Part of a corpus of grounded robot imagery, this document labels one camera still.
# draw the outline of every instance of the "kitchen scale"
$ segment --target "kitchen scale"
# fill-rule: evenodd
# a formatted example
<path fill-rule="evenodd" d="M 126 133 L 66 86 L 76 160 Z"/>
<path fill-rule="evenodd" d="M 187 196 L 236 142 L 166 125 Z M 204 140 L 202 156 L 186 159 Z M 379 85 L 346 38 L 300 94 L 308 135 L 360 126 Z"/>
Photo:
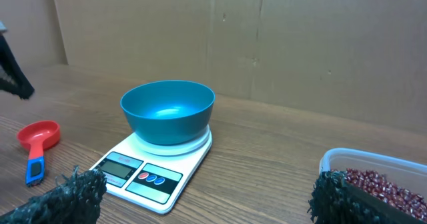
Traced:
<path fill-rule="evenodd" d="M 211 145 L 209 125 L 195 139 L 177 145 L 155 145 L 132 133 L 91 170 L 100 168 L 105 173 L 108 193 L 166 214 Z"/>

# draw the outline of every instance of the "red scoop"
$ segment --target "red scoop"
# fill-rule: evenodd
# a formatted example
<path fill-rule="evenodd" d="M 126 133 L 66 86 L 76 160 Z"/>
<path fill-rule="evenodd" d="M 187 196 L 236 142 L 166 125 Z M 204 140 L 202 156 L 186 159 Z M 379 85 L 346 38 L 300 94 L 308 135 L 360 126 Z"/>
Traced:
<path fill-rule="evenodd" d="M 24 148 L 29 150 L 25 182 L 28 186 L 37 185 L 45 174 L 43 150 L 58 143 L 61 137 L 58 123 L 39 121 L 24 127 L 17 138 Z"/>

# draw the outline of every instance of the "red button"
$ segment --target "red button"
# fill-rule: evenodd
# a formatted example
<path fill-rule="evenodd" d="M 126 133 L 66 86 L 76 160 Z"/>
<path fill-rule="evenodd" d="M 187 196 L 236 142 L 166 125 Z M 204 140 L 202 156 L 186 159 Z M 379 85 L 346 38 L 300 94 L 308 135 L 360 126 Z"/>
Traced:
<path fill-rule="evenodd" d="M 138 179 L 145 179 L 145 178 L 147 178 L 148 177 L 148 175 L 149 175 L 149 173 L 141 173 L 141 174 L 139 174 L 138 175 Z"/>

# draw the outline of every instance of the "table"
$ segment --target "table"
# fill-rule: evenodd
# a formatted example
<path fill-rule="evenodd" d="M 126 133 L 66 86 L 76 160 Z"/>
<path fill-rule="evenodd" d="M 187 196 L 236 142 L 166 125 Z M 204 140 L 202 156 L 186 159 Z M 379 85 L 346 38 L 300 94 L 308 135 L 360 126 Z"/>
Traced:
<path fill-rule="evenodd" d="M 0 215 L 54 188 L 73 166 L 89 169 L 131 133 L 121 96 L 142 80 L 66 65 L 27 67 L 35 94 L 0 93 Z M 62 140 L 45 154 L 42 185 L 28 188 L 27 152 L 15 135 L 52 119 Z M 308 200 L 322 155 L 349 147 L 427 163 L 427 136 L 218 95 L 213 146 L 172 212 L 157 215 L 105 194 L 98 223 L 310 223 Z"/>

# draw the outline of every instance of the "teal plastic bowl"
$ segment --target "teal plastic bowl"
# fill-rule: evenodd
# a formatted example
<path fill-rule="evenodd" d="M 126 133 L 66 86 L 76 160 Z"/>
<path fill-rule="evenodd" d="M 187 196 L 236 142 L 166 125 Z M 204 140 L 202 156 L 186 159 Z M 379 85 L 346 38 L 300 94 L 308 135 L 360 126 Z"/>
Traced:
<path fill-rule="evenodd" d="M 203 131 L 214 101 L 215 93 L 200 83 L 156 81 L 128 91 L 120 105 L 139 137 L 158 145 L 175 145 Z"/>

